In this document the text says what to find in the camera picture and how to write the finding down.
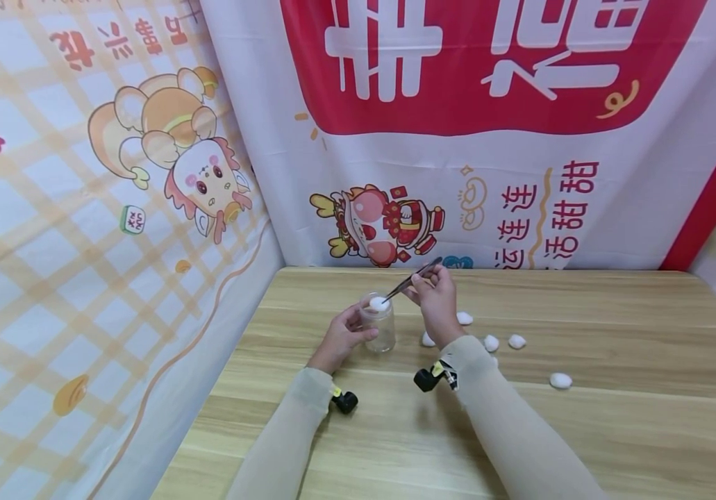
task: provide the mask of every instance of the arm sleeve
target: arm sleeve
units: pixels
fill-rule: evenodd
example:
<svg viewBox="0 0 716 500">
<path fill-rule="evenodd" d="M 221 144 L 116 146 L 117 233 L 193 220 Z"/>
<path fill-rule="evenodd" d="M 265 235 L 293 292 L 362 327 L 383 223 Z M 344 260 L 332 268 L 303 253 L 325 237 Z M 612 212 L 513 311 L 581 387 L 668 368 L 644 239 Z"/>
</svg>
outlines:
<svg viewBox="0 0 716 500">
<path fill-rule="evenodd" d="M 233 480 L 226 500 L 294 500 L 310 455 L 310 443 L 327 415 L 333 378 L 305 368 L 291 383 L 272 419 Z"/>
<path fill-rule="evenodd" d="M 458 400 L 511 500 L 606 499 L 558 433 L 503 377 L 477 338 L 442 351 L 458 374 Z"/>
</svg>

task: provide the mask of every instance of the gold coin illustration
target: gold coin illustration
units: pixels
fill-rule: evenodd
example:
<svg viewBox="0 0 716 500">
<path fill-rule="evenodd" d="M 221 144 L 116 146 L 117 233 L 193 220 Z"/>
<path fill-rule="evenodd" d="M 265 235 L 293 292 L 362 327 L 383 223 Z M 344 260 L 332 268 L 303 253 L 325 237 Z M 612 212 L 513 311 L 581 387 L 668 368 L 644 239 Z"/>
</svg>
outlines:
<svg viewBox="0 0 716 500">
<path fill-rule="evenodd" d="M 175 273 L 188 273 L 189 269 L 191 269 L 191 263 L 186 260 L 179 260 L 177 261 L 177 265 L 174 266 Z"/>
<path fill-rule="evenodd" d="M 88 386 L 88 375 L 83 374 L 70 380 L 56 394 L 56 398 L 52 401 L 52 410 L 60 417 L 67 416 L 85 398 L 86 386 Z"/>
</svg>

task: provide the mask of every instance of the white backdrop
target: white backdrop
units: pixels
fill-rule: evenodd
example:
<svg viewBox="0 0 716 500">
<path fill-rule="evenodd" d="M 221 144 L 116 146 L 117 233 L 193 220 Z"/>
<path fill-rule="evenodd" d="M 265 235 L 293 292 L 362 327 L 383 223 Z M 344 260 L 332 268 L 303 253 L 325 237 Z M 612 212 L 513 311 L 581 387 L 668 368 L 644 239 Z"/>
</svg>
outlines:
<svg viewBox="0 0 716 500">
<path fill-rule="evenodd" d="M 290 265 L 657 268 L 716 168 L 716 1 L 201 3 Z"/>
</svg>

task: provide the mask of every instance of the glass jar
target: glass jar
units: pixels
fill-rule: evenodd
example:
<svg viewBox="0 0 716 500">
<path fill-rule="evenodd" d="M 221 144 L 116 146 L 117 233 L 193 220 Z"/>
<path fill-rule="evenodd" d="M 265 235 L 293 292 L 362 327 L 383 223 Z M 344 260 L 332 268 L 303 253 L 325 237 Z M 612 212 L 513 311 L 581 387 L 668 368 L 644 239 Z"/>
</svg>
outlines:
<svg viewBox="0 0 716 500">
<path fill-rule="evenodd" d="M 393 349 L 397 343 L 397 334 L 394 329 L 394 304 L 389 300 L 385 302 L 388 309 L 374 310 L 369 306 L 369 301 L 375 297 L 383 297 L 383 295 L 372 292 L 363 296 L 360 301 L 360 319 L 363 330 L 377 328 L 378 331 L 377 338 L 367 342 L 366 347 L 375 353 L 384 353 Z"/>
</svg>

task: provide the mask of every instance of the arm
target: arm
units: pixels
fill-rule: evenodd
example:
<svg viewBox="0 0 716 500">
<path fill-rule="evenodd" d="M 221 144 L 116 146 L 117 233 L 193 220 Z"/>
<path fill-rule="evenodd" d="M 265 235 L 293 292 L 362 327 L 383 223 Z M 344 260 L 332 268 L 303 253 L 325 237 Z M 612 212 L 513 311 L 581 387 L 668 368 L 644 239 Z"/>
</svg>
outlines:
<svg viewBox="0 0 716 500">
<path fill-rule="evenodd" d="M 606 496 L 569 445 L 519 396 L 477 338 L 443 349 L 458 373 L 456 395 L 511 500 Z"/>
<path fill-rule="evenodd" d="M 458 400 L 511 500 L 605 499 L 572 449 L 499 373 L 478 339 L 458 325 L 457 291 L 448 270 L 436 265 L 412 281 L 403 293 L 419 304 L 427 333 L 456 369 Z"/>
<path fill-rule="evenodd" d="M 305 368 L 249 449 L 227 500 L 293 500 L 307 468 L 310 443 L 330 404 L 331 375 Z"/>
<path fill-rule="evenodd" d="M 358 344 L 377 338 L 377 328 L 362 330 L 360 306 L 333 318 L 322 343 L 301 370 L 269 423 L 249 449 L 226 500 L 293 500 L 317 428 L 327 415 L 332 373 Z"/>
</svg>

